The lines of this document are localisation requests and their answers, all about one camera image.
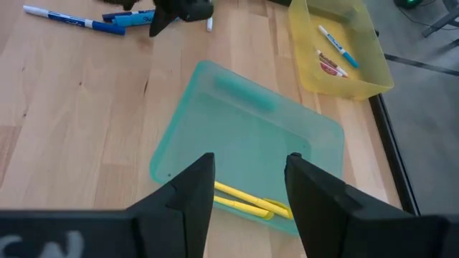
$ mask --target teal plastic tray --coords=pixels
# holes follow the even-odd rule
[[[341,178],[343,145],[338,123],[203,61],[151,159],[150,173],[156,182],[166,183],[202,154],[213,152],[217,181],[288,204],[284,183],[287,155],[301,153],[304,159]],[[221,204],[214,206],[298,235],[294,220],[274,216],[266,221]]]

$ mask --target yellow highlighter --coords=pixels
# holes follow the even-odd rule
[[[260,209],[258,207],[248,205],[248,204],[243,204],[242,202],[239,202],[239,201],[228,200],[228,199],[218,197],[218,196],[214,196],[214,201],[216,201],[217,203],[232,207],[234,209],[238,209],[245,213],[249,213],[255,216],[262,217],[266,220],[271,219],[274,216],[274,213],[271,211]]]
[[[268,211],[272,211],[275,214],[283,216],[287,219],[293,219],[292,211],[285,205],[279,205],[280,203],[278,202],[263,200],[255,196],[251,196],[248,193],[244,193],[242,191],[226,186],[223,183],[219,183],[217,181],[215,181],[215,188],[226,194],[237,197],[246,202],[250,202],[251,204],[254,204],[260,208],[263,208]]]

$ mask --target blue marker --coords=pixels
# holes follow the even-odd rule
[[[112,24],[120,27],[147,25],[153,21],[154,14],[155,12],[152,10],[141,14],[117,15],[112,20]]]
[[[41,9],[38,7],[33,7],[33,6],[24,6],[23,8],[26,13],[47,17],[49,19],[59,21],[59,22],[65,22],[67,24],[73,24],[73,25],[77,25],[80,27],[91,28],[91,29],[98,30],[101,32],[109,32],[109,33],[118,34],[118,35],[124,35],[126,33],[125,28],[118,27],[112,24],[105,24],[103,22],[93,21],[90,19],[70,16],[67,14],[60,14],[55,11],[48,11],[48,10]]]
[[[102,14],[102,19],[104,22],[112,22],[112,20],[116,16],[128,16],[132,14],[146,14],[149,12],[155,12],[155,10],[145,10],[145,11],[123,11],[121,13],[113,13],[113,14]]]
[[[344,50],[344,48],[334,39],[321,25],[318,26],[318,29],[322,32],[322,34],[327,37],[327,39],[337,48],[337,50],[346,58],[353,67],[359,68],[359,64],[351,57],[351,55]]]

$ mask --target yellow plastic bin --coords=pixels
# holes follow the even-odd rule
[[[359,0],[292,0],[288,9],[301,84],[307,90],[364,100],[394,87],[368,11]],[[320,33],[322,25],[359,63],[353,68]],[[349,78],[325,73],[316,50]]]

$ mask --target wooden table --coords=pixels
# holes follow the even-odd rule
[[[214,31],[176,22],[119,37],[24,14],[22,4],[91,19],[91,0],[6,0],[0,10],[0,207],[122,209],[155,191],[148,163],[202,59],[338,121],[344,180],[399,206],[368,101],[306,92],[297,80],[287,9],[216,3]],[[135,6],[149,9],[150,1]],[[304,257],[298,238],[214,210],[206,257]]]

